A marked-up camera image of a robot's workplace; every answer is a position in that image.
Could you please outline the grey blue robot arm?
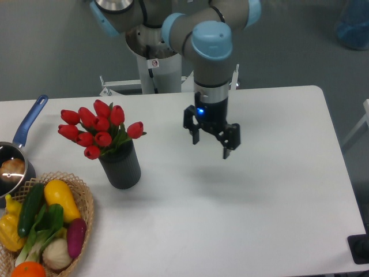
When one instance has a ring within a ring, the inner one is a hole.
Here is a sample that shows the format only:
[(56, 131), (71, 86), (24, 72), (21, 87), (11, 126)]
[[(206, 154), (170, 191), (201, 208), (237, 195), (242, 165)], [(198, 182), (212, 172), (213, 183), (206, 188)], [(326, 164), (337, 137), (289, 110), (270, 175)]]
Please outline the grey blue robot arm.
[(184, 110), (183, 126), (193, 143), (200, 130), (215, 136), (227, 158), (240, 145), (239, 125), (226, 120), (236, 85), (232, 33), (259, 20), (260, 1), (209, 1), (192, 15), (175, 13), (173, 1), (91, 1), (90, 8), (107, 34), (125, 35), (142, 93), (179, 92), (182, 60), (192, 63), (194, 104)]

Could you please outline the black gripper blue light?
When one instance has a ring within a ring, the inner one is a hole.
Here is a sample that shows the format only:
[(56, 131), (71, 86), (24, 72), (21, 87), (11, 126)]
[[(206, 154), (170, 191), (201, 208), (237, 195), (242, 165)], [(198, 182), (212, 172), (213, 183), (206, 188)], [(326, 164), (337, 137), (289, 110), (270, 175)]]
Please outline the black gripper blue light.
[(195, 106), (184, 110), (183, 127), (189, 131), (193, 144), (199, 142), (199, 130), (202, 129), (216, 136), (223, 146), (223, 159), (229, 157), (231, 151), (240, 145), (240, 125), (227, 123), (228, 98), (216, 103), (207, 103), (201, 94), (194, 95)]

